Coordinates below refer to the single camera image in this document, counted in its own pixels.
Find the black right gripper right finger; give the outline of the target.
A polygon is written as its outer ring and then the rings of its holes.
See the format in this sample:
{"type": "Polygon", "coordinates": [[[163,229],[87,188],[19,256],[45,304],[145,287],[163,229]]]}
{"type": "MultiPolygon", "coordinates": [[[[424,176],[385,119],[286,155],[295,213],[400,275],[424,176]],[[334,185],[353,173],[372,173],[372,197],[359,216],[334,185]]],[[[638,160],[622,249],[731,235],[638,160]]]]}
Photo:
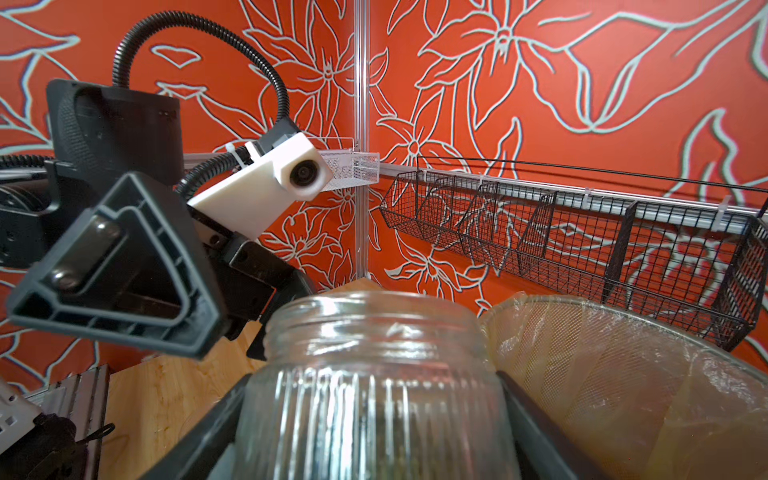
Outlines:
{"type": "Polygon", "coordinates": [[[522,479],[605,479],[587,456],[508,374],[498,371],[522,479]]]}

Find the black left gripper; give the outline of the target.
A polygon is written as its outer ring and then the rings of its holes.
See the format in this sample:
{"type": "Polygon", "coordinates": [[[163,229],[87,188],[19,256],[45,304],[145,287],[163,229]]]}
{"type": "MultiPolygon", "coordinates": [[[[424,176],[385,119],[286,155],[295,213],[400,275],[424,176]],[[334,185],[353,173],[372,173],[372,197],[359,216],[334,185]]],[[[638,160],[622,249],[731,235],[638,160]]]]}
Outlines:
{"type": "Polygon", "coordinates": [[[131,172],[29,268],[6,312],[19,326],[193,359],[258,321],[246,356],[265,361],[272,324],[314,294],[306,273],[131,172]]]}

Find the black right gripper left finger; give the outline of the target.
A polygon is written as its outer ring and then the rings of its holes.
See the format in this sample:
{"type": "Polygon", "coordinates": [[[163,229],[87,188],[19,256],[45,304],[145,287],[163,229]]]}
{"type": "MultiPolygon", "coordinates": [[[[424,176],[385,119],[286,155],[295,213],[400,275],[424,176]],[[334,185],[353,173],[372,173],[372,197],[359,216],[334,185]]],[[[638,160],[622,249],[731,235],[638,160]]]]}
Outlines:
{"type": "Polygon", "coordinates": [[[141,479],[233,479],[236,429],[250,378],[243,376],[141,479]]]}

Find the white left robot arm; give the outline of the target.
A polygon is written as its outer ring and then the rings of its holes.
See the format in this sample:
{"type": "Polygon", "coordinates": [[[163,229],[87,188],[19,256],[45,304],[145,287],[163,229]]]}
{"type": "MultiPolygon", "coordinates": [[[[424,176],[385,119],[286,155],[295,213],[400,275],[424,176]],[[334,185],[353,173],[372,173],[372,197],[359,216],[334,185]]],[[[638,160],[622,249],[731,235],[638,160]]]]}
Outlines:
{"type": "Polygon", "coordinates": [[[1,261],[25,274],[9,320],[44,332],[202,359],[251,321],[315,291],[258,238],[331,179],[290,116],[287,87],[242,37],[204,17],[164,11],[118,45],[110,85],[47,86],[55,154],[4,156],[43,178],[3,187],[1,261]],[[258,139],[183,164],[180,103],[130,88],[141,46],[191,28],[243,54],[275,90],[273,126],[258,139]]]}

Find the beige lidded jar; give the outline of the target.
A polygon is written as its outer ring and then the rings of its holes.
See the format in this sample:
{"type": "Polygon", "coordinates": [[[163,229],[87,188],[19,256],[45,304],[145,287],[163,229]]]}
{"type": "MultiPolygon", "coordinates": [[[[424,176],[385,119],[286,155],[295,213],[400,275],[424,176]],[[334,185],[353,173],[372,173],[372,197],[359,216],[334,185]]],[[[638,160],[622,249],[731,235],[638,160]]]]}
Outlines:
{"type": "Polygon", "coordinates": [[[287,305],[245,389],[236,479],[516,479],[477,317],[391,291],[287,305]]]}

